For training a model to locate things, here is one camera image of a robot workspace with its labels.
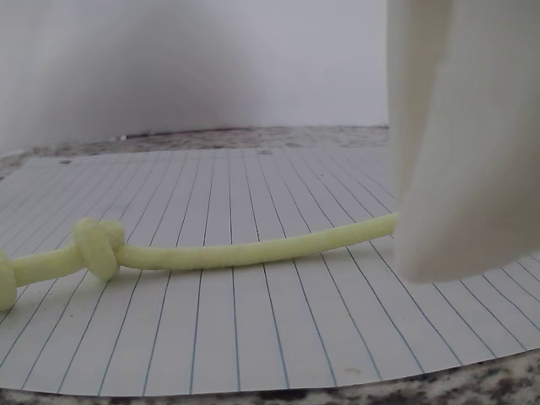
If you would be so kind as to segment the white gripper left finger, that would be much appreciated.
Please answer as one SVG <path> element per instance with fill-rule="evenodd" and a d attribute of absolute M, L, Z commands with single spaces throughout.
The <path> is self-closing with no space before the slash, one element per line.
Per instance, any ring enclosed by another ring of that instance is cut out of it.
<path fill-rule="evenodd" d="M 386 69 L 392 183 L 403 203 L 419 158 L 438 67 L 446 53 L 451 1 L 390 1 Z"/>

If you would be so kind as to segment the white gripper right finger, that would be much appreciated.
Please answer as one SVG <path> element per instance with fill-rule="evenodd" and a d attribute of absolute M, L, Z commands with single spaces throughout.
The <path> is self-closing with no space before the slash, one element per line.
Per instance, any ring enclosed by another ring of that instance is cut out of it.
<path fill-rule="evenodd" d="M 539 4 L 451 1 L 400 274 L 445 282 L 539 250 Z"/>

